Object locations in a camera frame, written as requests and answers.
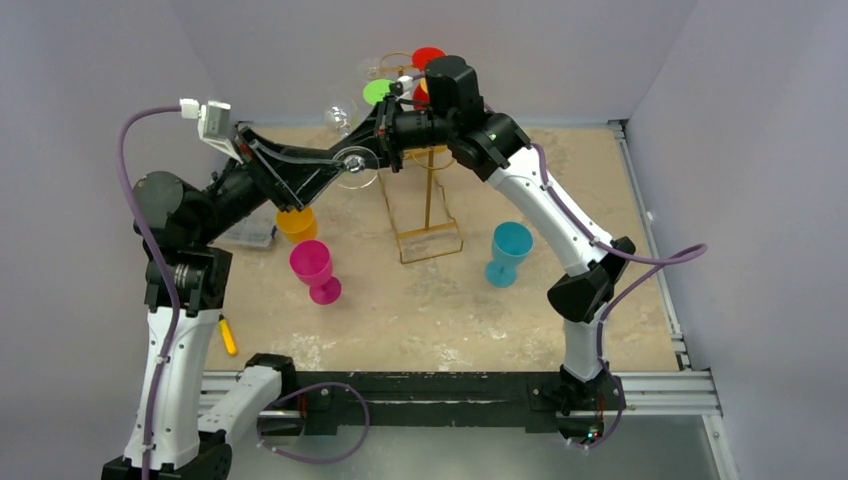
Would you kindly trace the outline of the pink wine glass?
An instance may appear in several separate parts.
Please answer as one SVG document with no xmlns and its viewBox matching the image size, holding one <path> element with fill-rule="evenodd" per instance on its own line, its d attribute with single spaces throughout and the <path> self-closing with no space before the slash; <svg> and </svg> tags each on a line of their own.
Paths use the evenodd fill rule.
<svg viewBox="0 0 848 480">
<path fill-rule="evenodd" d="M 334 263 L 329 248 L 319 240 L 297 244 L 289 256 L 289 265 L 296 277 L 308 287 L 311 300 L 318 305 L 330 305 L 342 293 L 342 285 L 334 276 Z"/>
</svg>

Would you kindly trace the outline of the blue wine glass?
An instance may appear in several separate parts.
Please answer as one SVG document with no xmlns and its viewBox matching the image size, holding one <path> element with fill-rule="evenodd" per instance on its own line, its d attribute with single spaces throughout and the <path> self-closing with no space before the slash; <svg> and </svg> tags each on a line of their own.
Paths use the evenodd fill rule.
<svg viewBox="0 0 848 480">
<path fill-rule="evenodd" d="M 531 231 L 518 222 L 499 224 L 491 243 L 492 259 L 486 265 L 484 276 L 493 286 L 507 288 L 517 279 L 517 268 L 534 247 Z"/>
</svg>

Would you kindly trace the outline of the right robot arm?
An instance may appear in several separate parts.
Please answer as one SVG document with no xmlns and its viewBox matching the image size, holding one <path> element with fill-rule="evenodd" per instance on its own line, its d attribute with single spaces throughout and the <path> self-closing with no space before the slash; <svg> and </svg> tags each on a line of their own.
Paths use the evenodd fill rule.
<svg viewBox="0 0 848 480">
<path fill-rule="evenodd" d="M 423 109 L 406 111 L 390 94 L 337 146 L 365 147 L 376 154 L 377 167 L 397 172 L 404 151 L 444 145 L 524 215 L 564 269 L 547 298 L 564 320 L 561 392 L 569 404 L 584 407 L 601 391 L 602 310 L 628 264 L 610 250 L 632 254 L 635 246 L 594 224 L 550 173 L 540 147 L 512 117 L 486 107 L 477 72 L 464 58 L 429 61 L 424 79 L 429 102 Z"/>
</svg>

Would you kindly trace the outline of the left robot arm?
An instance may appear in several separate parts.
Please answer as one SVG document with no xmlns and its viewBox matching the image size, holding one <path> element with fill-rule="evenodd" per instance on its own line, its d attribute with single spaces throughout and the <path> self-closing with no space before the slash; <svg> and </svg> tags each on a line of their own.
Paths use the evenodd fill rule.
<svg viewBox="0 0 848 480">
<path fill-rule="evenodd" d="M 343 173 L 343 151 L 278 144 L 249 128 L 229 146 L 231 158 L 203 188 L 168 171 L 123 184 L 148 258 L 148 353 L 133 432 L 103 466 L 105 479 L 224 479 L 234 444 L 264 409 L 305 404 L 293 361 L 258 353 L 223 399 L 201 411 L 206 351 L 232 265 L 216 241 L 267 202 L 285 212 L 309 206 Z"/>
</svg>

